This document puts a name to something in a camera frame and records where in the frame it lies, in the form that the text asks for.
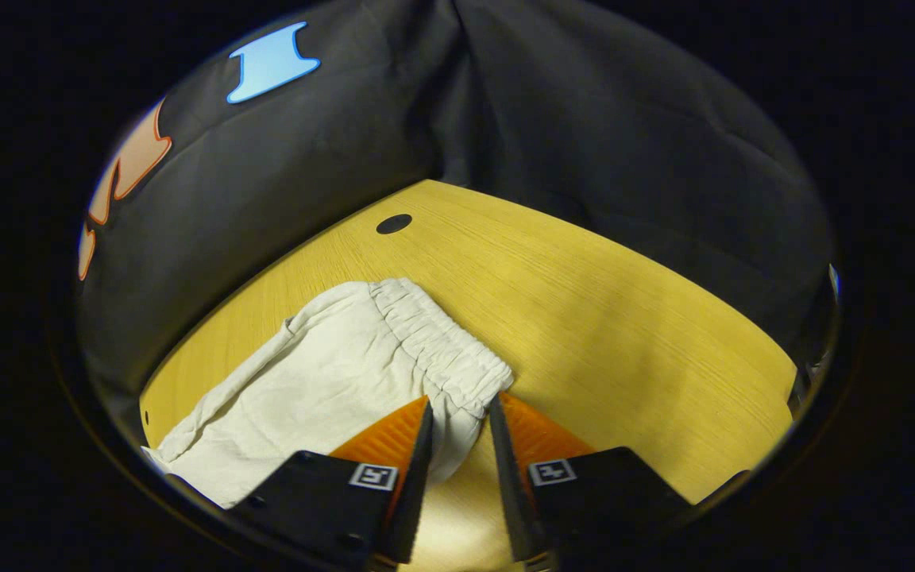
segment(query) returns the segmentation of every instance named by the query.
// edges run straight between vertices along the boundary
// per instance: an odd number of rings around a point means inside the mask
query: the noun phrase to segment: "yellow wooden surface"
[[[408,213],[411,225],[376,225]],[[434,181],[270,265],[200,323],[141,396],[159,444],[283,319],[341,282],[409,276],[515,372],[513,395],[595,446],[630,446],[697,502],[787,430],[795,366],[751,321],[649,258],[547,214]],[[511,562],[488,426],[429,489],[407,570]]]

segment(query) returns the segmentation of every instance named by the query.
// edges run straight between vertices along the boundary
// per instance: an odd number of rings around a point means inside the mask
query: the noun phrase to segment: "white fabric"
[[[406,278],[348,282],[207,392],[156,450],[219,506],[234,506],[296,451],[327,454],[411,400],[434,413],[429,482],[457,470],[511,369]]]

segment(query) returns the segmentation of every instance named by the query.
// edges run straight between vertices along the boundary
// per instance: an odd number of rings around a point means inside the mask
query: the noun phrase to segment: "black circle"
[[[356,535],[355,532],[349,532],[346,533],[346,535],[338,536],[338,542],[341,543],[346,550],[350,551],[359,551],[366,547],[366,539]]]
[[[381,224],[376,225],[376,232],[380,234],[391,234],[403,229],[411,223],[411,214],[395,214],[395,216],[384,218]]]

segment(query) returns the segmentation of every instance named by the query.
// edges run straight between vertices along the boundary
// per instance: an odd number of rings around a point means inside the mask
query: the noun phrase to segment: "blue shape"
[[[242,59],[239,87],[228,94],[228,102],[253,99],[319,68],[319,59],[302,57],[295,46],[295,32],[305,25],[304,21],[293,23],[233,51],[229,59]]]

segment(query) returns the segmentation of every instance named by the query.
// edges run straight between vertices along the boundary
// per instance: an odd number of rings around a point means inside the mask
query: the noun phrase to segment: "wooden table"
[[[402,213],[407,228],[376,232]],[[795,366],[723,301],[558,218],[423,181],[294,249],[204,319],[141,395],[150,445],[311,298],[391,276],[503,358],[513,395],[597,449],[629,446],[690,502],[758,464],[792,423]],[[484,428],[461,469],[427,491],[407,569],[511,565]]]

